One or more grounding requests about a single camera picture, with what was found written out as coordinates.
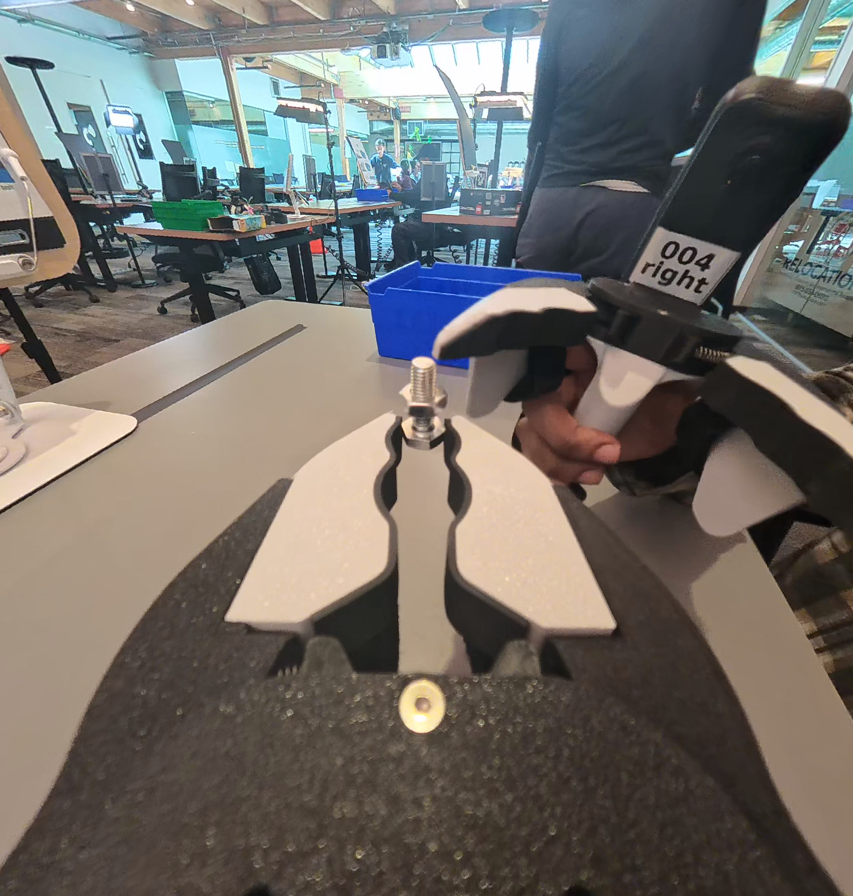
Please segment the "silver hex bolt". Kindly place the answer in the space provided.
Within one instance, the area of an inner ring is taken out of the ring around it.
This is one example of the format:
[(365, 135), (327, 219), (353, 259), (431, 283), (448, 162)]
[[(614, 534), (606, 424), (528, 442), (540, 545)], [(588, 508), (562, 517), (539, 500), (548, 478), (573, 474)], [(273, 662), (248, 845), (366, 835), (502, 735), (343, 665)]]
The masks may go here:
[[(410, 382), (406, 386), (410, 387), (416, 399), (431, 398), (441, 388), (437, 375), (436, 363), (431, 357), (415, 357), (410, 362)], [(443, 441), (444, 417), (443, 420), (415, 420), (406, 415), (401, 422), (401, 430), (411, 448), (429, 451)]]

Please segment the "green plastic crate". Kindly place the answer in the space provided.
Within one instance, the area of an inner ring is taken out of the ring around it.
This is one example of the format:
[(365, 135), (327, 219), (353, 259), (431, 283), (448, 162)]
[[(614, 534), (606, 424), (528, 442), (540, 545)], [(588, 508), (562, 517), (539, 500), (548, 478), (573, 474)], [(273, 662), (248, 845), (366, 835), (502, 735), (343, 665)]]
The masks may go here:
[(219, 218), (226, 211), (222, 202), (213, 200), (153, 201), (153, 219), (164, 230), (207, 232), (209, 220)]

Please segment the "blue divided parts bin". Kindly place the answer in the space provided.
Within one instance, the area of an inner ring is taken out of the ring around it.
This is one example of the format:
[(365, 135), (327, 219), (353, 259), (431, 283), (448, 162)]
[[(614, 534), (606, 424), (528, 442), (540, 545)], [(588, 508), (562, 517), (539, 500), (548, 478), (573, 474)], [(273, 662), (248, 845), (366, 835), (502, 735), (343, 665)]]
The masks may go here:
[(413, 262), (367, 284), (380, 357), (411, 360), (431, 355), (440, 330), (484, 297), (529, 278), (579, 281), (575, 273), (513, 267)]

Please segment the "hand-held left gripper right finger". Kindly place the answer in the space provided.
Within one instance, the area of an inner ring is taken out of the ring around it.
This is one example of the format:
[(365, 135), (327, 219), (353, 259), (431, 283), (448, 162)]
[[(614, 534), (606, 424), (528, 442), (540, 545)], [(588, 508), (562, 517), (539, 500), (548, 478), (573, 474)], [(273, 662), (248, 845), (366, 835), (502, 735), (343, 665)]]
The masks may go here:
[(465, 639), (610, 635), (616, 622), (561, 499), (522, 454), (465, 418), (448, 425), (454, 525), (445, 608)]

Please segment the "wood-backed display board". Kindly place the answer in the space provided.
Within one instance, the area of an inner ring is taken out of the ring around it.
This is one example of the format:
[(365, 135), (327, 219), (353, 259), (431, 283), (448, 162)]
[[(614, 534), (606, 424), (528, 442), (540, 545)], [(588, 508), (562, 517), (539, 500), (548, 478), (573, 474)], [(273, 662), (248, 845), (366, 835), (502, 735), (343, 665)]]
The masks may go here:
[(71, 273), (79, 241), (0, 64), (0, 287)]

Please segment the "black easel legs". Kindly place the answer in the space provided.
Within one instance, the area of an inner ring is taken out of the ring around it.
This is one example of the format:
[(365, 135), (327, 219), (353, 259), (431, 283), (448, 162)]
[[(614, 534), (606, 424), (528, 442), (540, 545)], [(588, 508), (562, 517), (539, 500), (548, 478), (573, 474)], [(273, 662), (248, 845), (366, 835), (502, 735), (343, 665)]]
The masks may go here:
[(55, 385), (62, 382), (62, 375), (52, 360), (46, 345), (40, 340), (9, 288), (0, 288), (0, 301), (21, 333), (21, 348), (25, 355), (39, 367), (49, 384)]

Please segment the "white tablet stand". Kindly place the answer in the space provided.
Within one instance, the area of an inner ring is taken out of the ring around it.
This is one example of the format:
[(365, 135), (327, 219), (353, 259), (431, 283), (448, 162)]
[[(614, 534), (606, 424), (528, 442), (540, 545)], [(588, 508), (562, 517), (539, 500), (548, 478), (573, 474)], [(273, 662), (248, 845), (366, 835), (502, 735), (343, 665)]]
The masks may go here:
[(0, 358), (0, 513), (132, 434), (135, 417), (19, 403)]

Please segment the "black office chair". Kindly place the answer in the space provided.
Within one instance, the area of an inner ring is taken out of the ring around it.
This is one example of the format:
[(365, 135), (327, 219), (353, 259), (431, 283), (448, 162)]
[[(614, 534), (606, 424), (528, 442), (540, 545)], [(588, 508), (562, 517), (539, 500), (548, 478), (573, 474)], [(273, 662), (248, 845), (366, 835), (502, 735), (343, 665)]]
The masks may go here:
[(227, 257), (219, 244), (212, 241), (189, 240), (174, 245), (167, 245), (159, 241), (154, 242), (156, 247), (152, 255), (152, 261), (157, 269), (174, 269), (186, 286), (175, 294), (163, 298), (157, 306), (160, 315), (168, 314), (168, 305), (178, 299), (187, 298), (190, 306), (190, 318), (192, 322), (201, 322), (202, 313), (199, 310), (199, 299), (205, 297), (204, 310), (209, 318), (214, 318), (214, 312), (210, 303), (210, 296), (227, 299), (235, 303), (238, 308), (246, 308), (246, 303), (238, 289), (223, 287), (210, 283), (210, 276), (214, 273), (224, 273), (228, 268)]

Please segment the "person's right hand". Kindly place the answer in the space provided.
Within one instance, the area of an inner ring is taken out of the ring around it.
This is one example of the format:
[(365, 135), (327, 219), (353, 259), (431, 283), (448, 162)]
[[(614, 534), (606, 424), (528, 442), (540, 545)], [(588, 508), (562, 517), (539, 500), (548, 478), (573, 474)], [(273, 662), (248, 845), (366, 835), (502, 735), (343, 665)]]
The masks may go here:
[(522, 404), (514, 434), (522, 454), (557, 484), (597, 485), (618, 462), (662, 454), (677, 442), (678, 423), (698, 400), (696, 384), (656, 386), (619, 434), (585, 426), (574, 411), (596, 373), (597, 357), (587, 344), (566, 353), (566, 375), (553, 392)]

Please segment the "black floor lamp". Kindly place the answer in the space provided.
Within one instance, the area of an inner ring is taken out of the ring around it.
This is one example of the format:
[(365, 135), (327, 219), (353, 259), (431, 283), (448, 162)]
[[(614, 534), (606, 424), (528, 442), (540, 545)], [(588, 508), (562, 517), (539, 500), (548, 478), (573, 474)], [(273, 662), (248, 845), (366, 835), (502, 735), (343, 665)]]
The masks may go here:
[(59, 160), (64, 168), (76, 169), (80, 152), (74, 151), (76, 136), (68, 108), (59, 107), (49, 85), (51, 61), (25, 55), (7, 55), (5, 69), (31, 135), (44, 160)]

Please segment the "wooden desk with black legs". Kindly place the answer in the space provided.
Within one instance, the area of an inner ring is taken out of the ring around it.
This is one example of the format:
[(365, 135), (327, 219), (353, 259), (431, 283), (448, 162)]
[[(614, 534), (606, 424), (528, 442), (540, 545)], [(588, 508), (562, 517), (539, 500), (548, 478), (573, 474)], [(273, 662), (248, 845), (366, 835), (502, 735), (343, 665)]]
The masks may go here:
[(373, 272), (371, 224), (374, 221), (388, 219), (394, 222), (402, 210), (406, 209), (403, 202), (390, 199), (386, 202), (361, 202), (357, 199), (315, 200), (296, 210), (288, 203), (279, 203), (277, 208), (290, 214), (304, 214), (323, 218), (333, 215), (338, 221), (334, 225), (334, 231), (350, 230), (354, 245), (354, 266), (357, 270), (355, 279), (358, 283), (364, 283), (371, 279)]
[[(219, 244), (226, 257), (244, 259), (249, 255), (284, 250), (290, 266), (294, 297), (308, 304), (318, 304), (320, 296), (315, 282), (314, 262), (310, 244), (322, 236), (323, 225), (332, 222), (331, 216), (319, 220), (314, 216), (292, 216), (286, 223), (277, 223), (248, 233), (231, 232), (192, 232), (186, 230), (164, 230), (158, 222), (137, 226), (120, 225), (116, 227), (119, 234), (143, 238), (153, 244), (162, 241), (167, 245), (178, 244), (189, 240), (212, 241)], [(199, 299), (199, 310), (202, 313), (200, 323), (213, 322), (205, 308), (205, 297)]]

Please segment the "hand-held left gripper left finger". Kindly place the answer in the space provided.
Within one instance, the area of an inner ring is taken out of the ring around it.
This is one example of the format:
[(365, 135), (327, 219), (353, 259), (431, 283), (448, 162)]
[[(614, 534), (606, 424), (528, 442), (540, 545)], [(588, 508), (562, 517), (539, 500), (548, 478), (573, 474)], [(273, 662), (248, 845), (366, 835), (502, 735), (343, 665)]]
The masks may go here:
[(378, 486), (397, 457), (384, 413), (315, 454), (294, 476), (243, 577), (227, 623), (310, 637), (390, 570), (393, 521)]

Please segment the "black tripod with softbox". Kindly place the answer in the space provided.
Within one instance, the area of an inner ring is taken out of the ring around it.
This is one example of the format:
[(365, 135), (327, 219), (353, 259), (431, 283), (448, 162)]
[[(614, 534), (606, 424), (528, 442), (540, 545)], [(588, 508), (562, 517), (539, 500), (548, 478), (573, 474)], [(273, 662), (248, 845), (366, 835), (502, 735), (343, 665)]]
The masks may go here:
[(353, 266), (345, 260), (342, 216), (339, 208), (339, 195), (336, 192), (336, 172), (333, 165), (332, 151), (334, 140), (331, 135), (329, 109), (323, 98), (310, 100), (307, 98), (279, 98), (277, 100), (277, 108), (275, 113), (283, 118), (291, 118), (303, 124), (316, 124), (318, 119), (322, 119), (325, 133), (325, 144), (327, 147), (329, 175), (331, 177), (331, 194), (332, 210), (334, 218), (334, 233), (337, 242), (337, 250), (339, 254), (339, 264), (331, 284), (325, 289), (322, 297), (326, 297), (336, 282), (341, 284), (342, 304), (346, 306), (346, 286), (347, 283), (353, 285), (357, 290), (365, 294), (365, 288), (358, 282)]

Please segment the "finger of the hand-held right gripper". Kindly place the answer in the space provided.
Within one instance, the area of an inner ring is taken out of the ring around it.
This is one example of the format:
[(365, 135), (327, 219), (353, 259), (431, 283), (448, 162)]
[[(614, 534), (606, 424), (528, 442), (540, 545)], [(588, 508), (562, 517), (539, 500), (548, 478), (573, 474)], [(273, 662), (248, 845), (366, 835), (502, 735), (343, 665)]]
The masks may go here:
[(853, 545), (853, 424), (772, 365), (736, 356), (701, 385), (733, 426), (715, 442), (692, 511), (714, 537), (732, 536), (802, 506)]
[(556, 391), (566, 355), (599, 322), (577, 283), (514, 283), (482, 298), (447, 323), (433, 343), (436, 360), (468, 359), (466, 413), (488, 416), (504, 402)]

